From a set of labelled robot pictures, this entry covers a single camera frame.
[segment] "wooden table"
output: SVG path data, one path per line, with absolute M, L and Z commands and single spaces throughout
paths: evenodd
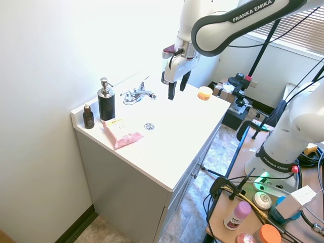
M 268 136 L 268 132 L 261 132 L 257 136 L 256 140 L 253 140 L 251 137 L 255 133 L 255 130 L 250 128 L 246 131 L 246 138 L 242 139 L 242 142 L 236 151 L 237 158 L 235 156 L 227 173 L 228 178 L 233 178 L 237 176 L 245 176 L 244 173 L 244 165 L 246 161 L 251 159 L 254 156 L 254 152 L 250 151 L 254 148 L 259 148 L 261 144 L 265 141 L 266 137 Z M 312 169 L 303 169 L 303 185 L 309 185 L 314 191 L 320 191 L 320 185 L 318 182 L 317 177 L 317 168 Z M 246 196 L 252 200 L 252 197 L 257 192 L 251 183 L 246 184 L 243 189 L 247 192 Z M 210 217 L 210 225 L 214 236 L 217 240 L 223 243 L 235 243 L 236 236 L 240 233 L 246 232 L 249 234 L 254 234 L 261 226 L 261 222 L 258 220 L 256 215 L 252 212 L 240 225 L 240 227 L 236 231 L 230 231 L 225 228 L 223 220 L 226 218 L 237 206 L 239 203 L 239 199 L 236 198 L 233 201 L 228 199 L 229 193 L 222 192 L 219 198 L 214 200 L 211 209 L 211 217 Z M 323 198 L 322 193 L 318 198 L 309 205 L 309 208 L 315 212 L 316 215 L 323 217 Z M 319 223 L 317 219 L 315 219 L 307 210 L 304 210 L 305 215 L 312 223 L 318 223 L 319 225 L 323 226 Z M 320 235 L 314 233 L 311 228 L 304 222 L 304 220 L 300 217 L 298 220 L 289 223 L 286 226 L 286 230 L 296 236 L 298 239 L 303 241 L 304 243 L 323 243 L 324 238 Z M 211 233 L 207 226 L 206 228 L 207 235 L 204 239 L 205 243 L 213 242 L 213 238 L 210 237 Z

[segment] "deodorant stick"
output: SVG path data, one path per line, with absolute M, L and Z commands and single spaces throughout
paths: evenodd
M 243 220 L 250 214 L 252 208 L 246 201 L 241 201 L 230 216 L 224 219 L 224 225 L 229 230 L 237 230 Z

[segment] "red button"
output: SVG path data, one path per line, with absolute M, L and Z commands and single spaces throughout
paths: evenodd
M 292 173 L 297 174 L 299 172 L 298 166 L 293 166 L 292 167 Z

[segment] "bathroom vanity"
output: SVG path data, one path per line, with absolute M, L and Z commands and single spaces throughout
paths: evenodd
M 145 81 L 143 97 L 132 105 L 119 96 Z M 197 97 L 198 89 L 177 88 L 168 100 L 161 73 L 140 73 L 114 87 L 116 118 L 124 118 L 145 135 L 136 143 L 115 150 L 103 130 L 97 98 L 88 102 L 95 117 L 85 129 L 83 107 L 71 112 L 95 210 L 134 243 L 158 242 L 186 192 L 198 176 L 229 103 L 212 96 Z M 154 125 L 153 130 L 144 128 Z

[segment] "blue container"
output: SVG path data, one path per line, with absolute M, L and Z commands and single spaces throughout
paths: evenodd
M 292 216 L 292 217 L 290 217 L 288 219 L 283 218 L 283 216 L 278 212 L 277 209 L 275 209 L 275 207 L 277 207 L 285 199 L 286 199 L 285 196 L 279 197 L 278 200 L 275 202 L 275 204 L 273 204 L 272 207 L 269 210 L 270 218 L 272 218 L 273 220 L 278 222 L 280 225 L 286 225 L 289 222 L 294 221 L 294 220 L 298 219 L 301 216 L 301 213 L 298 212 L 297 214 L 295 214 L 294 216 Z

